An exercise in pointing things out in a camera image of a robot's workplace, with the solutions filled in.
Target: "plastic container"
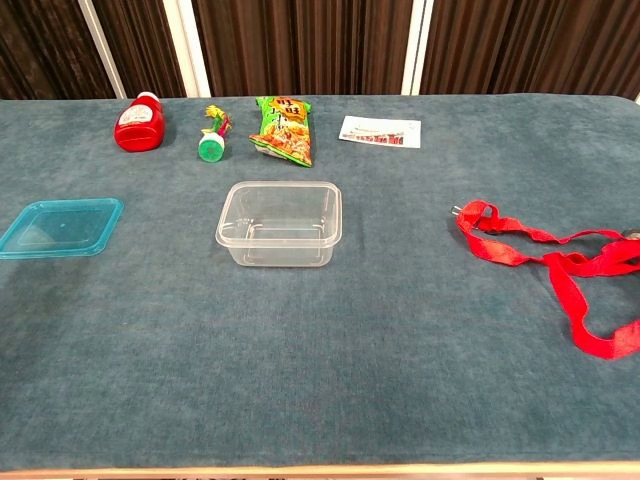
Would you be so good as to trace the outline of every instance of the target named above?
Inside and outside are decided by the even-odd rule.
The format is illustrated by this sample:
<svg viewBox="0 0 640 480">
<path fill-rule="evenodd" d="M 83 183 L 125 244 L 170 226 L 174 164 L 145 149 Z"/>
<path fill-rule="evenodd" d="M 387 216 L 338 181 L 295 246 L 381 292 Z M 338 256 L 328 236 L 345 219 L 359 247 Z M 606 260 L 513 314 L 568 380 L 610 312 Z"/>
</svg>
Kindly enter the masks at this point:
<svg viewBox="0 0 640 480">
<path fill-rule="evenodd" d="M 122 209 L 116 198 L 32 203 L 0 238 L 0 259 L 97 255 L 107 246 Z"/>
<path fill-rule="evenodd" d="M 222 208 L 216 240 L 251 267 L 321 267 L 342 237 L 342 195 L 328 182 L 241 182 Z"/>
<path fill-rule="evenodd" d="M 142 92 L 120 114 L 113 129 L 116 143 L 127 152 L 153 150 L 164 137 L 162 104 L 151 92 Z"/>
</svg>

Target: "red lanyard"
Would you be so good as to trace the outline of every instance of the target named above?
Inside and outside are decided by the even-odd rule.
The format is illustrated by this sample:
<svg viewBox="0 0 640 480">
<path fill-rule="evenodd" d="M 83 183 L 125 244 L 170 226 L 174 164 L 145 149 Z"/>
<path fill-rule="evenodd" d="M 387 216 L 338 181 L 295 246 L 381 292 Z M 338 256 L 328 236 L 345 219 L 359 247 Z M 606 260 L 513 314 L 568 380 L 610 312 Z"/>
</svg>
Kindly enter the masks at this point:
<svg viewBox="0 0 640 480">
<path fill-rule="evenodd" d="M 491 210 L 489 216 L 484 215 L 487 209 Z M 467 237 L 469 248 L 476 257 L 512 267 L 525 262 L 536 262 L 549 268 L 551 285 L 560 305 L 569 316 L 573 341 L 584 352 L 615 360 L 640 350 L 640 319 L 618 328 L 611 338 L 601 338 L 587 330 L 584 321 L 589 304 L 578 284 L 571 278 L 625 275 L 639 271 L 640 264 L 633 263 L 634 259 L 640 259 L 639 240 L 626 239 L 615 230 L 584 230 L 568 237 L 557 238 L 544 230 L 527 227 L 516 218 L 501 217 L 498 207 L 482 200 L 468 203 L 456 214 L 456 224 Z M 602 247 L 600 253 L 593 258 L 577 252 L 552 252 L 538 258 L 525 255 L 497 240 L 478 237 L 474 235 L 474 230 L 486 233 L 521 232 L 534 242 L 560 245 L 569 243 L 576 237 L 593 233 L 614 241 Z"/>
</svg>

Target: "snack bag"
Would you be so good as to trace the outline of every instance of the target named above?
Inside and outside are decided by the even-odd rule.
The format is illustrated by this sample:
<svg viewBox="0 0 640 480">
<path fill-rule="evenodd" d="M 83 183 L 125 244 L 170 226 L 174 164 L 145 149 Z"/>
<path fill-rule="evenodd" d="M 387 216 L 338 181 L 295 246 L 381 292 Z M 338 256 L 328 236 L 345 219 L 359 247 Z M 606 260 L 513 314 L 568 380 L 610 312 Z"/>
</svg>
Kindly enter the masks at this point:
<svg viewBox="0 0 640 480">
<path fill-rule="evenodd" d="M 249 135 L 260 152 L 311 167 L 311 105 L 289 97 L 257 97 L 262 110 L 260 133 Z"/>
</svg>

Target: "teal plastic lid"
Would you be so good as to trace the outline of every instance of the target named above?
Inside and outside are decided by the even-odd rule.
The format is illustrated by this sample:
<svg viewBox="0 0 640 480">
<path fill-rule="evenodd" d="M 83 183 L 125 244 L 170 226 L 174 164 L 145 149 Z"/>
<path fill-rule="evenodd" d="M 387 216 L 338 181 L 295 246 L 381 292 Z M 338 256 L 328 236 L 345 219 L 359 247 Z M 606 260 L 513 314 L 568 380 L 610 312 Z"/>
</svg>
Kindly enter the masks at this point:
<svg viewBox="0 0 640 480">
<path fill-rule="evenodd" d="M 0 238 L 0 259 L 97 255 L 123 208 L 116 198 L 32 203 Z"/>
</svg>

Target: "red bottle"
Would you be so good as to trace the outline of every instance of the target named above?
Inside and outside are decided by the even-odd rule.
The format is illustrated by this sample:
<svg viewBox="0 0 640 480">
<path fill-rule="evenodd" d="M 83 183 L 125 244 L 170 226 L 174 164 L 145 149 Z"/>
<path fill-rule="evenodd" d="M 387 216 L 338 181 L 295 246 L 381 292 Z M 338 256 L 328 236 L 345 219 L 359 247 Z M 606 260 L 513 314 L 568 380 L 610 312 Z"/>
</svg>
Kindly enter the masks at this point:
<svg viewBox="0 0 640 480">
<path fill-rule="evenodd" d="M 151 92 L 142 92 L 118 117 L 113 130 L 116 143 L 127 152 L 152 150 L 162 143 L 162 104 Z"/>
</svg>

